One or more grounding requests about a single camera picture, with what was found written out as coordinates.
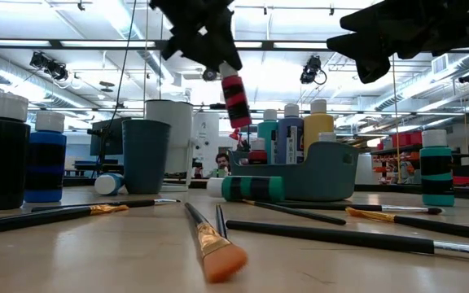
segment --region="shelf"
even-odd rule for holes
[[[423,148],[423,145],[417,144],[417,145],[410,145],[410,146],[402,146],[399,148],[399,152],[403,151],[419,151],[420,149]],[[371,151],[371,155],[390,155],[390,154],[397,154],[397,149],[388,149],[388,150],[381,150],[381,151]]]

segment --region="paintbrush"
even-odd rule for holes
[[[226,222],[224,221],[224,212],[220,204],[217,204],[217,231],[223,238],[227,239]]]
[[[53,211],[34,212],[17,216],[2,216],[0,217],[0,232],[72,220],[84,216],[124,211],[127,209],[128,207],[125,205],[113,207],[102,204],[80,208],[63,208]]]
[[[125,205],[128,208],[141,208],[141,207],[150,207],[155,205],[155,203],[180,203],[178,199],[143,199],[143,200],[122,200],[116,202],[108,202],[108,203],[81,203],[81,204],[69,204],[69,205],[60,205],[60,206],[48,206],[48,207],[35,207],[32,208],[32,212],[40,212],[40,211],[50,211],[54,209],[60,208],[78,208],[78,207],[88,207],[91,205],[100,205],[100,204],[107,204],[111,206],[121,206]]]
[[[246,221],[227,221],[233,230],[251,231],[292,238],[317,240],[329,243],[355,245],[390,251],[424,253],[428,255],[458,256],[469,259],[469,244],[448,243],[431,239],[412,238],[386,234],[329,230],[320,228],[272,225]]]
[[[245,266],[248,262],[247,253],[220,236],[193,205],[190,203],[185,205],[196,224],[206,279],[208,282],[226,281]]]
[[[358,211],[354,208],[347,208],[346,211],[350,216],[359,216],[379,221],[387,221],[391,223],[408,225],[423,230],[436,231],[444,234],[469,238],[469,227],[464,225],[455,225],[439,221],[430,221],[409,216],[396,216],[391,214],[385,214],[382,212]]]
[[[302,216],[302,217],[306,217],[306,218],[313,219],[316,221],[324,221],[324,222],[336,224],[336,225],[347,224],[345,220],[336,218],[333,216],[324,216],[324,215],[320,215],[320,214],[313,213],[313,212],[299,211],[299,210],[295,210],[294,208],[281,207],[281,206],[278,206],[276,204],[271,204],[271,203],[262,203],[262,202],[256,202],[256,201],[251,201],[251,200],[246,200],[246,199],[243,199],[243,201],[245,203],[248,203],[248,204],[260,207],[260,208],[268,208],[276,212],[285,212],[291,215]]]
[[[347,207],[362,211],[373,212],[424,212],[430,215],[438,215],[443,212],[442,208],[419,208],[419,207],[401,207],[384,204],[345,204],[345,203],[275,203],[276,205],[287,208],[303,209],[321,209],[329,211],[344,211]]]

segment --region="wooden table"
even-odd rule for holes
[[[166,198],[193,203],[212,223],[216,203],[204,190]],[[146,196],[128,196],[144,199]],[[106,201],[91,187],[64,189],[63,203]],[[417,206],[418,195],[357,192],[354,203]],[[0,216],[26,212],[0,212]],[[345,216],[345,227],[241,203],[223,203],[226,219],[307,225],[330,229],[407,235],[469,243],[467,238]],[[445,216],[420,215],[469,225],[469,200],[457,199]],[[469,260],[381,251],[334,243],[230,231],[230,240],[249,254],[249,264],[232,281],[204,281],[182,204],[134,208],[0,233],[0,292],[469,292]]]

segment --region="ceiling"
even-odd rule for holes
[[[145,0],[137,1],[134,12],[134,1],[122,1],[84,1],[85,10],[80,11],[77,0],[0,0],[0,38],[123,40],[127,35],[127,31],[124,31],[125,24],[128,28],[133,13],[136,28],[134,37],[137,39],[167,40],[171,37],[171,24],[159,11],[148,9]],[[234,11],[233,34],[237,41],[323,42],[329,37],[348,33],[339,25],[342,16],[375,2],[378,1],[237,0],[230,7]],[[334,15],[329,15],[331,5],[335,8]],[[49,58],[67,64],[71,77],[77,76],[70,78],[68,82],[54,85],[46,74],[37,72],[51,89],[63,93],[68,91],[68,94],[88,101],[88,105],[114,107],[125,51],[42,52]],[[33,50],[28,49],[0,49],[0,59],[34,74],[35,70],[28,65],[32,53]],[[125,106],[141,108],[141,101],[145,98],[188,100],[195,105],[221,102],[219,82],[206,82],[200,78],[204,66],[179,55],[165,61],[160,59],[158,51],[141,53],[131,50],[127,56],[120,94],[121,101],[126,101]],[[286,103],[300,103],[302,108],[309,109],[309,102],[315,98],[325,98],[329,109],[370,111],[371,105],[393,89],[394,82],[402,85],[410,81],[421,72],[431,69],[433,60],[430,54],[419,54],[411,60],[395,59],[395,66],[392,66],[387,75],[375,83],[363,85],[357,78],[353,60],[333,52],[254,50],[240,51],[239,54],[243,62],[240,76],[253,109],[283,108]],[[327,73],[325,85],[300,83],[302,68],[312,54],[318,55],[322,60]],[[166,82],[157,79],[156,68],[150,66],[152,63],[147,65],[143,55],[150,55],[155,59],[154,62],[162,63],[161,67],[178,77],[178,80]],[[115,84],[112,87],[113,92],[102,92],[100,81]],[[449,90],[449,84],[443,82],[435,86]],[[429,86],[425,90],[433,90],[435,86]],[[426,103],[405,103],[404,111],[417,111],[436,97],[442,99],[435,92],[427,95]]]

